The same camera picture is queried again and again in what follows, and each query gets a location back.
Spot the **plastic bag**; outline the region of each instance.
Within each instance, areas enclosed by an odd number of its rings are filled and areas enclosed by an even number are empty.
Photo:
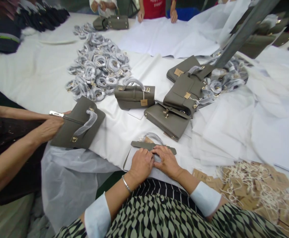
[[[120,170],[90,150],[46,146],[42,167],[42,200],[53,229],[70,225],[94,202],[99,186]]]

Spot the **bracelet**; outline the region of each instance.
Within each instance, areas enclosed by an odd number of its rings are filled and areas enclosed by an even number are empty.
[[[127,183],[126,183],[126,181],[125,181],[125,175],[122,175],[121,177],[122,177],[122,180],[123,180],[123,181],[124,181],[124,183],[125,183],[125,186],[126,186],[126,188],[128,189],[129,193],[131,194],[131,193],[132,193],[132,191],[130,190],[130,188],[129,188],[128,184],[127,184]]]

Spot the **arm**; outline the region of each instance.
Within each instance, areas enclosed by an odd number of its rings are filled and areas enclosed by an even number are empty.
[[[152,153],[139,149],[132,158],[131,169],[124,175],[131,191],[134,191],[151,173],[153,167]],[[130,196],[123,179],[120,179],[104,195],[92,203],[80,216],[88,237],[104,237],[122,204]]]
[[[0,191],[16,176],[34,151],[55,135],[62,124],[62,120],[47,120],[0,155]]]
[[[20,120],[47,120],[56,118],[50,115],[5,106],[0,106],[0,117]]]
[[[199,181],[187,170],[182,169],[173,153],[166,146],[157,145],[152,153],[158,154],[161,162],[154,162],[153,166],[177,181],[191,196],[196,206],[202,211],[208,221],[211,221],[214,214],[228,201],[214,189]],[[210,194],[212,199],[203,195]]]
[[[144,5],[143,5],[143,0],[139,0],[139,5],[140,5],[140,10],[138,12],[138,22],[143,22],[144,19]]]

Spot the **woman's left hand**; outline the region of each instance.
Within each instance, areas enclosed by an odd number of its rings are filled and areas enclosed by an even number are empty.
[[[177,11],[176,9],[171,9],[170,10],[170,17],[171,17],[171,22],[175,23],[177,21]]]
[[[141,184],[150,175],[153,163],[153,154],[147,149],[140,148],[132,158],[131,169],[128,174],[137,184]]]

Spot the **black sequined top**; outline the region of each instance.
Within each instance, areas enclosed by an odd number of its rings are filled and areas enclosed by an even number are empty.
[[[42,121],[0,117],[0,154],[41,124]],[[0,205],[12,202],[40,189],[41,159],[45,146],[46,143],[33,153],[16,177],[0,192]]]

